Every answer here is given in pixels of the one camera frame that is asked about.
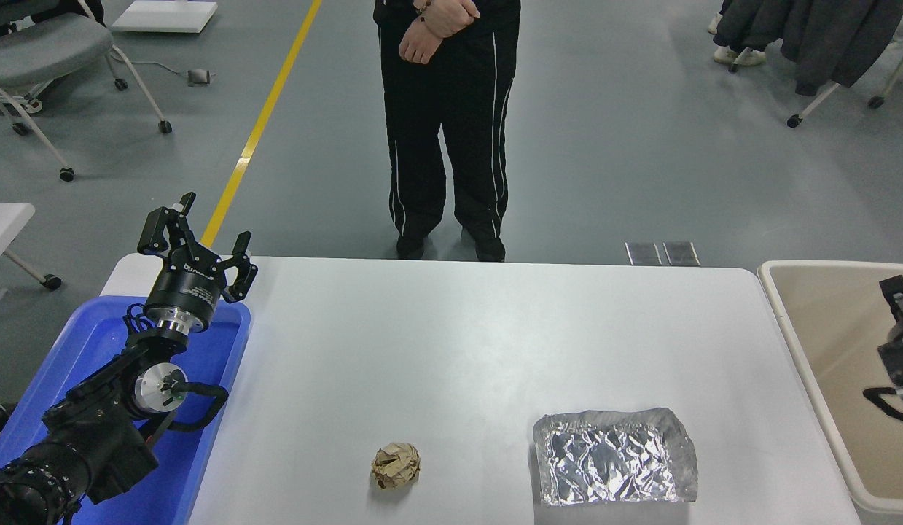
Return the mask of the person's left hand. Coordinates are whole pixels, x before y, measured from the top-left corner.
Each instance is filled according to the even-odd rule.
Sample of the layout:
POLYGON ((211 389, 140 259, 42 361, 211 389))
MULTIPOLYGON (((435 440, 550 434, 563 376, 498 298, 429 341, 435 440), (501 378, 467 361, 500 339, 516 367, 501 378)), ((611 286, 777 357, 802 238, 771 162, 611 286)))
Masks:
POLYGON ((431 32, 425 21, 415 20, 402 36, 399 56, 408 63, 429 64, 443 42, 444 39, 431 32))

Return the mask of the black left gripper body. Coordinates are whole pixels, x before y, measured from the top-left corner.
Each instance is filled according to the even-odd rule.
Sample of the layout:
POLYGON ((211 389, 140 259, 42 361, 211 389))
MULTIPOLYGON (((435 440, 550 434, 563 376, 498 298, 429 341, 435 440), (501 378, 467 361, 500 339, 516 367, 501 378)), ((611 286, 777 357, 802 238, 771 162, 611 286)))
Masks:
POLYGON ((224 274, 212 269, 221 258, 172 260, 162 257, 161 260, 162 269, 144 305, 145 316, 160 319, 162 312, 176 310, 194 318, 196 327, 211 325, 220 292, 227 286, 224 274))

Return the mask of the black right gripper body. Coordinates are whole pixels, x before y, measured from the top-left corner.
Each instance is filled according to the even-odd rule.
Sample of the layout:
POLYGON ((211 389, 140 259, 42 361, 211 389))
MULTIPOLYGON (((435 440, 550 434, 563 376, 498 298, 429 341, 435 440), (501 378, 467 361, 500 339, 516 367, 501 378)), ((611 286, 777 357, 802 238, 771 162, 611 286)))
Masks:
POLYGON ((877 352, 892 385, 903 389, 903 336, 878 346, 877 352))

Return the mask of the person's right hand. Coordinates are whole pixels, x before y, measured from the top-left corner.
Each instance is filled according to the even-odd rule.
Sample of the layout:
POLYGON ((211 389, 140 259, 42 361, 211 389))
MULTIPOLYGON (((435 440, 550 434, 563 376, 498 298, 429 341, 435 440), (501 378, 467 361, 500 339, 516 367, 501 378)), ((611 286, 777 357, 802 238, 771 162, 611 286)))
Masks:
POLYGON ((419 13, 419 20, 441 39, 454 36, 480 18, 474 1, 426 1, 419 13))

